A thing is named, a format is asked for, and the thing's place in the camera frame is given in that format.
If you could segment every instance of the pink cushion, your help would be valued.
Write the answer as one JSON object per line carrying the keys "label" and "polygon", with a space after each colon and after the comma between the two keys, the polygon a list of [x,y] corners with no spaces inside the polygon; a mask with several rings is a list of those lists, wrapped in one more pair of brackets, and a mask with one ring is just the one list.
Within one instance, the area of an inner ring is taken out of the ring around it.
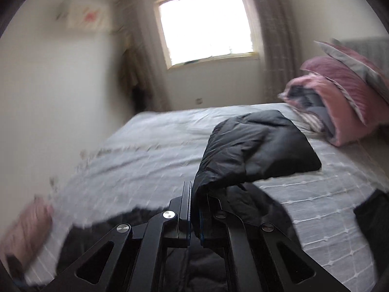
{"label": "pink cushion", "polygon": [[53,207],[41,197],[23,210],[0,242],[0,258],[6,268],[6,256],[15,256],[22,270],[27,268],[49,235],[52,214]]}
{"label": "pink cushion", "polygon": [[332,81],[348,100],[365,125],[389,123],[389,105],[367,83],[346,65],[332,57],[307,60],[301,70],[322,75]]}
{"label": "pink cushion", "polygon": [[313,89],[321,97],[335,126],[335,135],[329,138],[331,144],[344,145],[370,134],[376,128],[375,125],[363,125],[338,87],[323,76],[311,73],[308,76],[293,79],[286,85],[280,98],[298,109],[303,109],[298,101],[288,98],[289,89],[294,85]]}
{"label": "pink cushion", "polygon": [[389,79],[380,68],[356,51],[344,46],[316,42],[331,57],[354,71],[363,81],[375,89],[389,104]]}

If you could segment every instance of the black puffer jacket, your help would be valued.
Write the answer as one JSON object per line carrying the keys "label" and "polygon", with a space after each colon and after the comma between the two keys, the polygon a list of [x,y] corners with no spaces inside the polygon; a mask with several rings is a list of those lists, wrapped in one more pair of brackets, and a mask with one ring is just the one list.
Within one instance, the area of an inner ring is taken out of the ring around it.
{"label": "black puffer jacket", "polygon": [[291,239],[297,239],[281,205],[254,185],[244,183],[320,168],[321,162],[305,135],[279,111],[227,119],[213,130],[194,180],[191,219],[196,234],[199,197],[212,192],[224,210],[243,222],[257,226],[273,222]]}

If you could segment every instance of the curtain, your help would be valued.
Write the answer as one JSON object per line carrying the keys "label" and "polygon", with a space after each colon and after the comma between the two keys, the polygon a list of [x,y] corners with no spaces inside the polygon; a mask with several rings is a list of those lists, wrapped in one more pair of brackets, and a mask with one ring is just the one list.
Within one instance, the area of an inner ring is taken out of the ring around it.
{"label": "curtain", "polygon": [[264,103],[279,102],[277,95],[300,76],[301,49],[288,0],[254,0],[265,54]]}
{"label": "curtain", "polygon": [[170,111],[165,87],[144,43],[139,24],[138,7],[141,0],[120,0],[117,3],[118,22],[123,25],[123,54],[120,85],[124,94],[134,105],[135,112],[142,110]]}

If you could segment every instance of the white wall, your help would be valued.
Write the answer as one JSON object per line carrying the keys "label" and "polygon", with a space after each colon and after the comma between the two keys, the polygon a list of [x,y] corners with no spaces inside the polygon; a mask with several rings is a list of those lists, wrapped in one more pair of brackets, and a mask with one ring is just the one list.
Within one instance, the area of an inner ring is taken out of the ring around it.
{"label": "white wall", "polygon": [[[191,63],[167,69],[157,27],[155,2],[140,0],[137,4],[139,23],[145,38],[150,60],[158,70],[167,90],[173,110],[226,105],[250,105],[263,102],[261,37],[256,11],[252,0],[246,2],[247,12],[252,14],[251,28],[254,50],[258,56],[237,57],[208,62]],[[196,105],[196,99],[203,103]]]}
{"label": "white wall", "polygon": [[0,39],[0,233],[131,115],[116,87],[118,37],[66,31],[62,1],[27,0]]}
{"label": "white wall", "polygon": [[301,39],[303,60],[322,55],[314,40],[388,36],[366,0],[289,0]]}

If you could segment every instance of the gray bedspread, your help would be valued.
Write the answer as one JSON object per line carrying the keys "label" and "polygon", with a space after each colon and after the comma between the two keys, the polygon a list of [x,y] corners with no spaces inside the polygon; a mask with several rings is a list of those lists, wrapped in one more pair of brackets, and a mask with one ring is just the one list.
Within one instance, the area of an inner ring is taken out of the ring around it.
{"label": "gray bedspread", "polygon": [[30,283],[48,282],[72,224],[89,226],[121,212],[160,208],[193,181],[216,124],[236,115],[276,109],[307,136],[322,162],[320,172],[272,178],[256,185],[288,211],[303,249],[352,292],[370,291],[373,259],[353,208],[389,180],[358,143],[329,145],[286,104],[237,106],[137,115],[52,194],[53,230],[27,272]]}

